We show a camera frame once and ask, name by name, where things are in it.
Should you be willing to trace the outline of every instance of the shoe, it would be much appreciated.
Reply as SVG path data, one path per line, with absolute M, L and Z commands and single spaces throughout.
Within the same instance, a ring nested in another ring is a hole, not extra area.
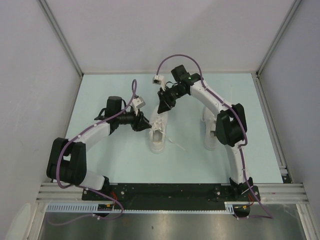
M 216 137 L 217 118 L 207 107 L 204 107 L 201 121 L 205 122 L 204 147 L 213 151 L 219 144 Z
M 149 146 L 153 153 L 159 154 L 165 148 L 166 140 L 166 127 L 168 123 L 168 112 L 158 114 L 158 106 L 154 109 L 150 125 L 152 126 L 149 131 Z

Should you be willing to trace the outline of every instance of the black bracket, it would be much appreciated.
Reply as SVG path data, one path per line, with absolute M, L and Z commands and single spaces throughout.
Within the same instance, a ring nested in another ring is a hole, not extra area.
M 48 178 L 57 179 L 56 171 L 59 155 L 67 142 L 68 139 L 60 137 L 53 141 L 46 169 Z M 69 155 L 71 155 L 70 161 L 64 159 L 61 161 L 59 172 L 60 180 L 65 183 L 79 186 L 87 174 L 86 144 L 83 142 L 71 143 L 63 154 L 63 156 Z
M 123 99 L 119 96 L 110 96 L 106 101 L 106 107 L 101 109 L 99 115 L 94 120 L 104 120 L 117 113 L 122 109 Z M 130 111 L 125 111 L 121 115 L 107 121 L 110 124 L 110 134 L 112 134 L 119 125 L 130 124 L 132 130 L 140 132 L 145 129 L 150 129 L 151 125 L 149 120 L 144 116 L 144 113 L 138 110 L 137 114 L 133 107 L 130 107 Z
M 244 107 L 238 103 L 232 105 L 232 109 L 238 115 L 245 132 L 247 132 L 247 122 Z M 242 129 L 235 115 L 230 109 L 222 110 L 216 116 L 215 134 L 219 142 L 223 145 L 234 147 L 235 144 L 245 139 Z
M 175 67 L 171 74 L 174 80 L 177 82 L 172 87 L 166 87 L 165 91 L 162 88 L 158 91 L 159 107 L 158 114 L 167 112 L 176 106 L 176 99 L 190 93 L 190 87 L 201 79 L 198 73 L 190 75 L 183 65 Z

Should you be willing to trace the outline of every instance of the red wire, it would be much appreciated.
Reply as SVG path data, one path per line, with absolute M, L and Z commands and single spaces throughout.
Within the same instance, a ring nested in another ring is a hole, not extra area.
M 250 194 L 248 196 L 249 196 L 249 201 L 252 202 L 250 206 L 252 206 L 255 203 L 255 200 L 252 198 Z

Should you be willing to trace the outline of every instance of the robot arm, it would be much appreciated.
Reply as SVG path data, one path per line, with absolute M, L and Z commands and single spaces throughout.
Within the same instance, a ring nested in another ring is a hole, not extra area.
M 171 88 L 166 87 L 165 90 L 161 88 L 158 92 L 158 114 L 172 109 L 176 105 L 176 99 L 181 98 L 186 94 L 191 95 L 202 102 L 217 118 L 215 132 L 218 140 L 225 146 L 229 158 L 231 184 L 237 186 L 243 185 L 246 181 L 243 176 L 242 159 L 238 146 L 243 143 L 244 136 L 238 121 L 233 116 L 232 112 L 225 106 L 231 106 L 231 104 L 225 100 L 221 103 L 219 99 L 221 100 L 223 98 L 212 90 L 206 82 L 204 82 L 204 87 L 200 81 L 200 75 L 197 73 L 190 75 L 183 65 L 177 66 L 171 73 L 176 84 Z M 154 79 L 162 79 L 162 77 L 155 76 Z M 237 113 L 245 131 L 247 131 L 243 106 L 238 103 L 232 105 L 232 109 Z M 250 178 L 250 173 L 247 169 L 246 176 L 252 182 L 252 178 Z
M 214 90 L 212 90 L 207 83 L 205 82 L 206 88 L 210 89 L 212 92 L 214 92 L 217 96 L 219 96 Z M 232 121 L 236 121 L 236 120 L 232 120 L 230 121 L 230 113 L 228 111 L 230 111 L 226 106 L 222 105 L 220 103 L 220 101 L 218 101 L 217 98 L 214 98 L 208 91 L 206 91 L 206 89 L 202 86 L 202 83 L 200 81 L 195 82 L 191 87 L 190 87 L 190 94 L 191 96 L 195 97 L 196 99 L 198 99 L 200 102 L 202 102 L 216 117 L 217 117 L 217 123 L 216 123 L 216 136 L 218 138 L 218 140 L 224 144 L 228 158 L 229 158 L 229 163 L 230 163 L 230 169 L 231 169 L 231 173 L 230 173 L 230 178 L 236 183 L 236 184 L 242 184 L 245 183 L 246 180 L 243 176 L 243 167 L 242 167 L 242 160 L 241 160 L 241 155 L 240 155 L 240 150 L 238 148 L 238 146 L 240 144 L 243 144 L 243 140 L 233 140 L 229 138 L 228 136 L 225 137 L 225 133 L 224 133 L 224 126 L 223 126 L 223 121 L 224 119 L 226 119 L 226 124 L 225 125 L 232 125 Z M 241 108 L 240 105 L 236 105 L 234 106 L 234 108 Z M 249 171 L 246 169 L 246 176 L 249 178 L 250 177 L 250 173 Z
M 95 120 L 99 120 L 97 123 L 119 113 L 122 108 L 122 102 L 121 97 L 109 97 L 106 108 L 103 108 L 99 116 L 95 118 Z M 144 100 L 137 96 L 132 101 L 129 112 L 125 111 L 112 120 L 94 124 L 87 132 L 79 135 L 78 138 L 67 147 L 63 154 L 64 156 L 70 156 L 70 160 L 62 159 L 59 171 L 60 180 L 75 186 L 82 186 L 98 191 L 104 189 L 106 192 L 109 192 L 109 179 L 106 176 L 87 170 L 87 151 L 96 143 L 112 134 L 119 125 L 130 124 L 132 130 L 135 132 L 151 128 L 149 120 L 146 119 L 143 112 L 140 111 L 140 108 L 144 105 Z M 56 179 L 58 158 L 68 141 L 68 139 L 60 137 L 53 141 L 46 170 L 46 175 L 51 179 Z

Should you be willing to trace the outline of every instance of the purple cable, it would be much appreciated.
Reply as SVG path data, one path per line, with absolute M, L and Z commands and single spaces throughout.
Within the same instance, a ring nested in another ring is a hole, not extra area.
M 114 202 L 115 202 L 116 204 L 118 204 L 118 205 L 120 206 L 120 208 L 121 208 L 121 212 L 120 212 L 117 216 L 114 216 L 114 217 L 98 216 L 98 218 L 105 219 L 105 220 L 115 220 L 115 219 L 119 218 L 119 217 L 123 214 L 124 208 L 123 208 L 123 206 L 121 205 L 121 203 L 120 203 L 119 201 L 117 201 L 116 199 L 114 199 L 114 198 L 112 198 L 112 197 L 110 197 L 110 196 L 107 196 L 107 195 L 105 195 L 105 194 L 103 194 L 103 193 L 101 193 L 101 192 L 99 192 L 99 191 L 97 191 L 97 190 L 94 190 L 94 189 L 91 189 L 91 188 L 88 188 L 88 189 L 89 189 L 90 191 L 96 193 L 96 194 L 99 194 L 99 195 L 101 195 L 101 196 L 103 196 L 103 197 L 105 197 L 105 198 L 107 198 L 107 199 L 110 199 L 110 200 L 114 201 Z M 47 217 L 46 220 L 47 220 L 47 222 L 48 222 L 50 225 L 60 227 L 60 226 L 65 226 L 65 225 L 71 224 L 71 223 L 73 223 L 73 222 L 75 222 L 75 221 L 77 221 L 77 220 L 79 220 L 79 219 L 83 219 L 83 218 L 87 218 L 87 217 L 92 217 L 92 216 L 93 216 L 92 214 L 84 214 L 84 215 L 78 216 L 78 217 L 76 217 L 76 218 L 74 218 L 74 219 L 71 219 L 71 220 L 69 220 L 69 221 L 62 222 L 62 223 L 51 222 L 50 219 L 49 219 L 49 217 Z
M 61 181 L 60 181 L 60 166 L 61 166 L 61 161 L 62 161 L 62 159 L 63 159 L 64 153 L 65 153 L 66 149 L 68 148 L 68 146 L 69 146 L 73 141 L 75 141 L 75 140 L 78 138 L 78 136 L 81 136 L 81 135 L 85 134 L 87 131 L 89 131 L 90 129 L 94 128 L 95 126 L 100 125 L 100 124 L 102 124 L 102 123 L 105 123 L 105 122 L 107 122 L 107 121 L 109 121 L 109 120 L 111 120 L 111 119 L 114 119 L 114 118 L 116 118 L 117 116 L 119 116 L 119 115 L 121 115 L 122 113 L 124 113 L 124 112 L 127 110 L 127 108 L 130 107 L 133 99 L 134 99 L 135 96 L 136 96 L 136 92 L 137 92 L 137 80 L 136 80 L 136 79 L 134 79 L 134 80 L 132 81 L 131 90 L 132 90 L 132 97 L 131 97 L 130 101 L 128 102 L 128 104 L 124 107 L 124 109 L 122 109 L 122 110 L 121 110 L 120 112 L 118 112 L 117 114 L 115 114 L 115 115 L 113 115 L 113 116 L 111 116 L 111 117 L 108 117 L 107 119 L 104 119 L 104 120 L 102 120 L 102 121 L 99 121 L 99 122 L 97 122 L 97 123 L 95 123 L 95 124 L 87 127 L 85 130 L 83 130 L 82 132 L 80 132 L 77 136 L 75 136 L 74 138 L 72 138 L 71 140 L 69 140 L 69 141 L 66 143 L 66 145 L 62 148 L 62 150 L 61 150 L 61 152 L 60 152 L 60 155 L 59 155 L 59 158 L 58 158 L 58 162 L 57 162 L 57 166 L 56 166 L 56 172 L 55 172 L 56 182 L 57 182 L 57 184 L 58 184 L 58 186 L 59 186 L 60 188 L 66 189 L 66 188 L 68 188 L 68 187 L 71 186 L 71 184 L 68 184 L 68 185 L 66 185 L 66 186 L 63 186 L 63 185 L 61 184 Z M 123 206 L 121 205 L 120 202 L 118 202 L 118 201 L 115 200 L 114 198 L 112 198 L 112 197 L 110 197 L 110 196 L 107 196 L 107 195 L 105 195 L 105 194 L 103 194 L 103 193 L 101 193 L 101 192 L 99 192 L 99 191 L 97 191 L 97 190 L 95 190 L 95 189 L 88 188 L 88 190 L 90 190 L 90 191 L 92 191 L 92 192 L 94 192 L 94 193 L 96 193 L 96 194 L 99 194 L 99 195 L 101 195 L 101 196 L 103 196 L 103 197 L 105 197 L 105 198 L 107 198 L 107 199 L 109 199 L 109 200 L 111 200 L 111 201 L 113 201 L 113 202 L 116 202 L 116 203 L 120 206 L 120 208 L 121 208 L 121 212 L 120 212 L 120 214 L 119 214 L 118 216 L 110 217 L 110 218 L 106 218 L 106 217 L 100 217 L 100 218 L 106 219 L 106 220 L 114 220 L 114 219 L 119 218 L 119 217 L 123 214 L 124 208 L 123 208 Z M 49 222 L 50 224 L 54 225 L 54 226 L 63 226 L 63 225 L 72 223 L 73 221 L 76 221 L 76 220 L 78 220 L 78 219 L 82 219 L 82 218 L 88 217 L 88 216 L 91 216 L 91 214 L 85 214 L 85 215 L 79 216 L 79 217 L 77 217 L 77 218 L 75 218 L 75 219 L 73 219 L 73 220 L 70 220 L 70 221 L 64 222 L 64 223 L 51 223 L 51 222 L 49 221 L 49 219 L 48 219 L 48 222 Z
M 218 97 L 213 91 L 211 91 L 210 89 L 207 88 L 207 86 L 205 85 L 205 82 L 204 82 L 204 77 L 203 77 L 203 74 L 202 74 L 202 71 L 201 71 L 201 68 L 200 68 L 200 65 L 197 63 L 197 61 L 195 59 L 193 59 L 192 57 L 188 56 L 188 55 L 185 55 L 185 54 L 174 54 L 174 55 L 171 55 L 171 56 L 168 56 L 166 57 L 159 65 L 157 71 L 156 71 L 156 75 L 159 74 L 160 72 L 160 68 L 162 66 L 162 64 L 164 64 L 164 62 L 168 59 L 171 59 L 173 57 L 185 57 L 187 59 L 190 59 L 192 60 L 195 65 L 197 66 L 197 68 L 199 69 L 199 74 L 200 74 L 200 80 L 201 80 L 201 84 L 202 86 L 204 87 L 204 89 L 206 91 L 208 91 L 208 93 L 210 93 L 212 96 L 214 96 L 216 99 L 218 99 L 218 101 L 223 105 L 223 106 L 226 106 L 228 109 L 230 109 L 230 111 L 233 113 L 233 115 L 235 116 L 237 122 L 239 123 L 240 125 L 240 128 L 242 130 L 242 134 L 244 136 L 244 143 L 243 144 L 239 144 L 238 148 L 239 148 L 239 151 L 240 151 L 240 155 L 241 155 L 241 161 L 242 161 L 242 171 L 243 171 L 243 177 L 244 177 L 244 180 L 245 180 L 245 183 L 247 184 L 247 186 L 249 187 L 249 190 L 250 192 L 252 193 L 253 197 L 255 198 L 255 200 L 259 203 L 259 205 L 262 207 L 262 209 L 269 215 L 269 216 L 263 216 L 263 215 L 252 215 L 252 216 L 249 216 L 249 218 L 267 218 L 267 219 L 274 219 L 274 217 L 272 216 L 272 214 L 269 212 L 269 210 L 261 203 L 261 201 L 259 200 L 259 198 L 255 195 L 255 192 L 252 190 L 252 187 L 250 186 L 250 183 L 248 181 L 248 178 L 247 178 L 247 174 L 246 174 L 246 163 L 245 163 L 245 156 L 244 156 L 244 153 L 243 153 L 243 150 L 242 150 L 242 147 L 246 146 L 248 144 L 248 138 L 247 138 L 247 134 L 246 134 L 246 131 L 245 131 L 245 128 L 239 118 L 239 116 L 237 115 L 237 113 L 232 109 L 231 106 L 227 105 L 224 103 L 223 99 L 221 99 L 220 97 Z M 238 217 L 236 214 L 234 214 L 234 216 L 237 218 L 237 219 L 247 219 L 248 217 Z

